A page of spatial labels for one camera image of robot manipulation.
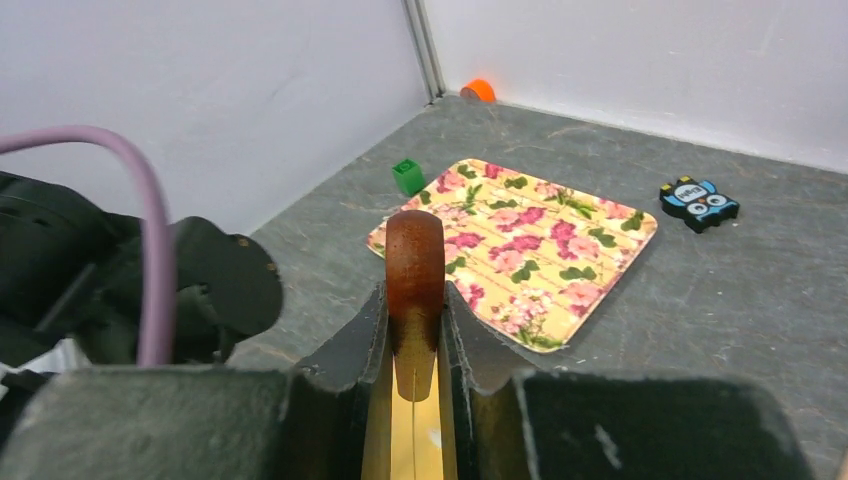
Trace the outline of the metal scraper with wooden handle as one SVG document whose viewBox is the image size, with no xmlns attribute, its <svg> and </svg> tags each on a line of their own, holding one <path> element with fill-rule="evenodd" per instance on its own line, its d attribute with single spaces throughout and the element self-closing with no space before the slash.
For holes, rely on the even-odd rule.
<svg viewBox="0 0 848 480">
<path fill-rule="evenodd" d="M 401 211 L 386 224 L 385 280 L 389 334 L 398 393 L 429 397 L 445 290 L 443 226 L 421 210 Z"/>
</svg>

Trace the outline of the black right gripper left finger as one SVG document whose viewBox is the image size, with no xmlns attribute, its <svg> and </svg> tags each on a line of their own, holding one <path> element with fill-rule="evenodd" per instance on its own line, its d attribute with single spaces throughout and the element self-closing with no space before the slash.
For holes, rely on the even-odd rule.
<svg viewBox="0 0 848 480">
<path fill-rule="evenodd" d="M 384 479 L 383 284 L 288 370 L 98 367 L 59 374 L 1 452 L 5 479 Z"/>
</svg>

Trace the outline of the yellow cutting mat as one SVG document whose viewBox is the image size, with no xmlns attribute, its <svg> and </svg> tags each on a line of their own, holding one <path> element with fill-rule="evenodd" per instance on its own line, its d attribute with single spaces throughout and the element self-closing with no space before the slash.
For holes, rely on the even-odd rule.
<svg viewBox="0 0 848 480">
<path fill-rule="evenodd" d="M 378 426 L 388 440 L 391 479 L 528 479 L 531 476 L 527 416 L 514 380 L 531 368 L 520 355 L 495 343 L 476 347 L 444 341 L 409 402 L 393 386 L 391 415 Z"/>
</svg>

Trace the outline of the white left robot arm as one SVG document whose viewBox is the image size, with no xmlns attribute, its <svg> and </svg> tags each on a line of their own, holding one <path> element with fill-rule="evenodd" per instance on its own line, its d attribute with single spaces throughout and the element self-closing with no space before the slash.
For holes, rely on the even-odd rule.
<svg viewBox="0 0 848 480">
<path fill-rule="evenodd" d="M 171 227 L 177 259 L 175 363 L 222 363 L 283 307 L 271 256 L 190 216 Z M 95 364 L 137 355 L 143 264 L 137 218 L 77 192 L 1 176 L 1 361 L 21 367 L 73 339 Z"/>
</svg>

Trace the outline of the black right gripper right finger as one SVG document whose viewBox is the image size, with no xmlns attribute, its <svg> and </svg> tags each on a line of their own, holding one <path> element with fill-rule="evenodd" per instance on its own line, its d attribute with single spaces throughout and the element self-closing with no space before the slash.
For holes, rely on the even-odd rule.
<svg viewBox="0 0 848 480">
<path fill-rule="evenodd" d="M 447 283 L 448 479 L 810 479 L 774 397 L 750 382 L 534 367 Z"/>
</svg>

